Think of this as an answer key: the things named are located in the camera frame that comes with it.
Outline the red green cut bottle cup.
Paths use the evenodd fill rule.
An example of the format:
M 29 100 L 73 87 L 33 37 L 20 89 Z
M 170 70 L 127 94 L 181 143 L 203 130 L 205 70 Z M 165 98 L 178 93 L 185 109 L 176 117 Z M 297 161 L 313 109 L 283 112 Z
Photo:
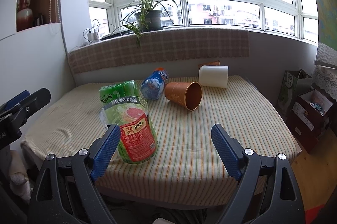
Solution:
M 104 105 L 103 112 L 108 125 L 120 128 L 118 153 L 124 162 L 139 164 L 155 155 L 158 140 L 143 98 L 117 98 Z

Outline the green tea bottle cup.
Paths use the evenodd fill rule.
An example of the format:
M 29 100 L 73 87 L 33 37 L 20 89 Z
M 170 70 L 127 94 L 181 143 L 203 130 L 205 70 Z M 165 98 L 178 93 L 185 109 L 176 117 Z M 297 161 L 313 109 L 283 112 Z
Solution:
M 138 85 L 134 80 L 102 86 L 99 90 L 100 102 L 105 105 L 122 97 L 139 96 Z

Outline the orange paper cup near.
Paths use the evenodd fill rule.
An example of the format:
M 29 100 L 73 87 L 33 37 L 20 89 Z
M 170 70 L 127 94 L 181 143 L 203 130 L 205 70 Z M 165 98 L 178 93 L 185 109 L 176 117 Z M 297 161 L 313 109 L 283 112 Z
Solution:
M 198 82 L 171 82 L 164 89 L 165 97 L 175 104 L 194 111 L 202 100 L 202 87 Z

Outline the orange paper cup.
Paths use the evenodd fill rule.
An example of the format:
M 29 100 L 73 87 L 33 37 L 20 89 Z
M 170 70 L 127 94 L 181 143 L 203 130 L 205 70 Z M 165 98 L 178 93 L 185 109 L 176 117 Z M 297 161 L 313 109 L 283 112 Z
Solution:
M 220 61 L 212 61 L 212 62 L 199 64 L 198 68 L 200 69 L 202 66 L 219 66 L 219 65 L 220 65 Z
M 175 104 L 194 111 L 202 100 L 202 87 L 198 82 L 171 82 L 164 89 L 165 97 Z

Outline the white plastic cup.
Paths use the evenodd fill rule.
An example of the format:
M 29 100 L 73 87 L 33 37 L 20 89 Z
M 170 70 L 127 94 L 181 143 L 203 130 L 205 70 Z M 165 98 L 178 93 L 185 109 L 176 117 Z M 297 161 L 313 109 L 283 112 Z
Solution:
M 199 83 L 213 88 L 227 88 L 229 77 L 228 66 L 203 65 L 199 69 Z

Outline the blue orange bottle cup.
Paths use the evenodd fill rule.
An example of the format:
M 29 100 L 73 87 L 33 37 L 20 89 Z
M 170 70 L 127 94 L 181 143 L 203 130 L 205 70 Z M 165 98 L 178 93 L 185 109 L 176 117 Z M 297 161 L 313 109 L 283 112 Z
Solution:
M 168 83 L 168 72 L 159 67 L 141 84 L 140 90 L 146 100 L 158 100 Z

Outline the orange paper cup far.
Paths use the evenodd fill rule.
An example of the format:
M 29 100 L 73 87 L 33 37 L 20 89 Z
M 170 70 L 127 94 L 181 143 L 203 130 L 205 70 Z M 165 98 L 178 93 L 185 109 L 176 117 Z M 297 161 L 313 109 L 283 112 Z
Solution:
M 219 65 L 220 65 L 220 61 L 212 61 L 212 62 L 199 64 L 198 68 L 200 69 L 202 66 L 219 66 Z

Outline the striped table cloth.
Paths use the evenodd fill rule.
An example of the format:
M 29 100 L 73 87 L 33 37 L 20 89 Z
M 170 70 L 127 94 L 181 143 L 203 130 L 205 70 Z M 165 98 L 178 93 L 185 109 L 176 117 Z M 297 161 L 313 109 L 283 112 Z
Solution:
M 67 157 L 88 148 L 106 128 L 100 120 L 100 83 L 74 88 L 51 105 L 29 128 L 21 148 L 41 166 L 48 154 Z M 199 107 L 188 111 L 165 97 L 148 104 L 158 151 L 142 164 L 115 154 L 96 185 L 107 196 L 175 207 L 224 205 L 237 186 L 212 141 L 221 124 L 243 147 L 293 161 L 301 149 L 269 100 L 240 76 L 227 88 L 204 88 Z

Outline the dark red cardboard box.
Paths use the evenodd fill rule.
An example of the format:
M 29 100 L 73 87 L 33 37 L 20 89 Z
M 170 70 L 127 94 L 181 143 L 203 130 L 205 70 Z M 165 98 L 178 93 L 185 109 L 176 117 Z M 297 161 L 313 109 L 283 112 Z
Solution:
M 336 100 L 314 89 L 297 96 L 286 125 L 293 136 L 311 153 L 336 115 Z

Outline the red ceramic vase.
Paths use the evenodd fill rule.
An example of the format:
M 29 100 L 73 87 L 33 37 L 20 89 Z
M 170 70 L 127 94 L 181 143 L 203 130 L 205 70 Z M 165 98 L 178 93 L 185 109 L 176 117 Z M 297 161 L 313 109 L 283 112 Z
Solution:
M 30 5 L 31 0 L 17 0 L 17 13 L 16 13 L 17 31 L 23 31 L 32 27 L 33 11 Z

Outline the white power charger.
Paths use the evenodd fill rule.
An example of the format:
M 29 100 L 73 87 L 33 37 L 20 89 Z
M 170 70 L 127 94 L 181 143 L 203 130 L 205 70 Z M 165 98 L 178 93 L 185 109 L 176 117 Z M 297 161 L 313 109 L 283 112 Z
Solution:
M 91 42 L 91 43 L 96 43 L 99 41 L 99 33 L 97 31 L 89 31 L 87 33 L 87 39 Z

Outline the green shopping bag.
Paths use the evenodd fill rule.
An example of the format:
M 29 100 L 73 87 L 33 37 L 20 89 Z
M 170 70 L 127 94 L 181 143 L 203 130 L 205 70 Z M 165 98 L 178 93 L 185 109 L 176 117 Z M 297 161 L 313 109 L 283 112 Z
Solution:
M 286 118 L 292 110 L 297 96 L 309 92 L 311 85 L 312 76 L 307 74 L 305 70 L 286 70 L 275 106 L 278 113 Z

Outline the black laptop on sill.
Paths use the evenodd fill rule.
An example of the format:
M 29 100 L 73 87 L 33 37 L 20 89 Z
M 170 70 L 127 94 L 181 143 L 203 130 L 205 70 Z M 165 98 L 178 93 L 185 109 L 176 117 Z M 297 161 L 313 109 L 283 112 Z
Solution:
M 109 33 L 109 34 L 103 36 L 100 40 L 101 41 L 105 41 L 107 39 L 112 39 L 112 38 L 116 38 L 116 37 L 122 37 L 124 35 L 129 35 L 131 33 L 132 32 L 130 30 L 122 30 L 122 31 L 116 32 L 116 33 Z

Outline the plaid windowsill blanket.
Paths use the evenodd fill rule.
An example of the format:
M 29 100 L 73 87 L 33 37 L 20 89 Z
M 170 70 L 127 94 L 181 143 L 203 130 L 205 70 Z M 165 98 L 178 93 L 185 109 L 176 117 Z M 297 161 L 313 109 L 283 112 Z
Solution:
M 97 42 L 68 54 L 74 74 L 119 66 L 250 54 L 249 31 L 216 27 L 159 30 Z

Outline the potted spider plant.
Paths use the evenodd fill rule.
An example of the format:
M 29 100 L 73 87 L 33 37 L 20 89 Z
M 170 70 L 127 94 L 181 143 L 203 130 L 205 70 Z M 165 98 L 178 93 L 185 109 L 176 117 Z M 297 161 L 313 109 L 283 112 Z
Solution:
M 171 22 L 171 15 L 163 2 L 166 0 L 134 0 L 130 2 L 123 9 L 132 9 L 125 17 L 121 19 L 123 23 L 120 26 L 116 26 L 113 30 L 119 31 L 120 28 L 126 28 L 136 35 L 136 45 L 141 48 L 141 38 L 143 33 L 156 31 L 162 28 L 161 26 L 161 14 L 166 13 Z M 176 8 L 178 4 L 175 0 L 171 1 Z

